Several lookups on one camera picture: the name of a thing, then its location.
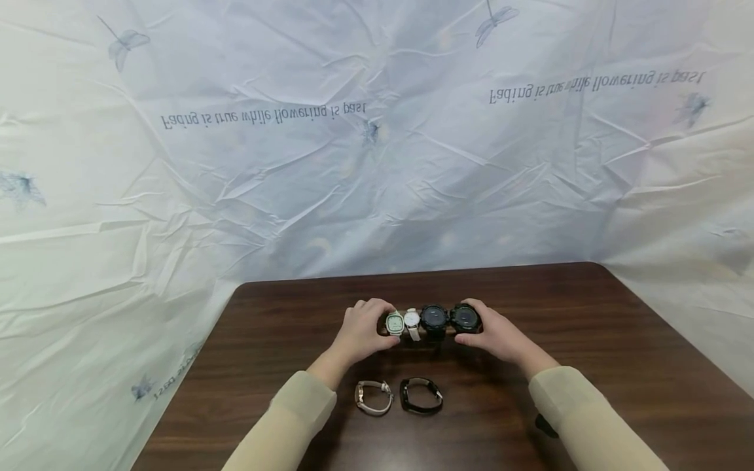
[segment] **black watch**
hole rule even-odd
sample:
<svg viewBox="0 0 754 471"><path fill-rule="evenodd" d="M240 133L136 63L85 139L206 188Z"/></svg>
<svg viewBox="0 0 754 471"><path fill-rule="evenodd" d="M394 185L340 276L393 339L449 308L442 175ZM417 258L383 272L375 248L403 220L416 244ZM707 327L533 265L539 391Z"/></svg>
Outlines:
<svg viewBox="0 0 754 471"><path fill-rule="evenodd" d="M427 340L441 342L445 339L445 329L448 325L448 313L439 304L424 306L419 314L421 326L427 332Z"/></svg>
<svg viewBox="0 0 754 471"><path fill-rule="evenodd" d="M458 334L476 334L482 327L482 320L469 304L456 304L450 311L450 325Z"/></svg>
<svg viewBox="0 0 754 471"><path fill-rule="evenodd" d="M409 401L409 387L411 386L426 386L434 394L435 399L437 399L437 405L433 407L421 407L412 404ZM400 404L403 406L404 411L420 415L432 415L443 408L443 395L440 393L440 388L427 378L408 378L400 382Z"/></svg>

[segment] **wooden table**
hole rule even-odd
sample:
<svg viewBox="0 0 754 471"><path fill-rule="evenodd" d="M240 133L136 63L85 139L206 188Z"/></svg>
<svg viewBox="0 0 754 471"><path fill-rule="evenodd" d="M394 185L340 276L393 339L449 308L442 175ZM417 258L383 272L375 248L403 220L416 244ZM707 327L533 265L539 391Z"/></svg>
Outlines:
<svg viewBox="0 0 754 471"><path fill-rule="evenodd" d="M482 299L580 369L671 470L754 469L754 400L591 263L243 285L134 469L221 469L278 388L328 347L345 308L371 297L399 309ZM396 390L411 376L440 386L439 414L356 409L357 381ZM523 376L452 341L377 354L351 369L338 395L300 469L574 469L559 440L534 427Z"/></svg>

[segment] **wall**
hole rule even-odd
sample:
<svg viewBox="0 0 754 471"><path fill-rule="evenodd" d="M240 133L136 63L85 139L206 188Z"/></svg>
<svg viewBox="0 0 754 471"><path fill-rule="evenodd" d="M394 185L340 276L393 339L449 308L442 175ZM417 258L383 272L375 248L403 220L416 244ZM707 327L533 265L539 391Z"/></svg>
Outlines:
<svg viewBox="0 0 754 471"><path fill-rule="evenodd" d="M129 469L253 280L604 260L753 391L744 2L7 3L10 469Z"/></svg>

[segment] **wrinkled plastic sheet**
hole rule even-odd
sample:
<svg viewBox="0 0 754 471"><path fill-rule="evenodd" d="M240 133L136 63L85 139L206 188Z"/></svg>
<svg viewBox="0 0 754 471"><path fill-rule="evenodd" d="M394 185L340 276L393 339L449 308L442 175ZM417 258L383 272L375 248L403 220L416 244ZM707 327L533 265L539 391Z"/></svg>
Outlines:
<svg viewBox="0 0 754 471"><path fill-rule="evenodd" d="M130 469L254 280L603 261L754 393L746 2L6 4L4 469Z"/></svg>

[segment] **wristwatch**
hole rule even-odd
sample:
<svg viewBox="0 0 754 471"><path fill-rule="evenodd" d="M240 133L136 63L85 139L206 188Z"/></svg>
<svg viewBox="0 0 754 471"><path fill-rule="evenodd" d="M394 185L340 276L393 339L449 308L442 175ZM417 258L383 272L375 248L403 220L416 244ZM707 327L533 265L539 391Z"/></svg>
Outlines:
<svg viewBox="0 0 754 471"><path fill-rule="evenodd" d="M476 334L482 326L482 320L469 304L457 304L450 311L450 325L458 334Z"/></svg>
<svg viewBox="0 0 754 471"><path fill-rule="evenodd" d="M385 327L388 328L388 334L400 337L403 334L403 316L398 311L389 313L385 319Z"/></svg>
<svg viewBox="0 0 754 471"><path fill-rule="evenodd" d="M445 329L448 324L448 313L439 304L430 304L421 309L421 326L427 332L427 340L440 342L445 339Z"/></svg>
<svg viewBox="0 0 754 471"><path fill-rule="evenodd" d="M411 340L414 342L418 342L421 340L421 337L419 336L419 323L421 322L421 317L419 317L419 313L416 312L416 309L413 307L406 311L406 313L403 315L403 323L406 324L406 328L409 330L409 334L411 335Z"/></svg>
<svg viewBox="0 0 754 471"><path fill-rule="evenodd" d="M364 404L364 387L365 386L379 388L383 393L387 394L388 405L386 405L384 408L381 408L381 409L374 409ZM393 405L393 392L390 391L390 387L384 381L381 383L378 383L377 381L359 381L358 383L356 383L356 390L354 391L354 399L356 399L356 407L364 411L364 413L368 415L372 415L373 417L381 417L382 415L387 414L388 411L390 410L390 407Z"/></svg>
<svg viewBox="0 0 754 471"><path fill-rule="evenodd" d="M435 399L437 399L437 405L433 407L421 407L412 404L409 401L409 387L411 386L426 386L434 394ZM440 393L440 388L427 378L407 378L400 382L400 404L403 406L404 411L420 415L432 415L443 408L443 395Z"/></svg>

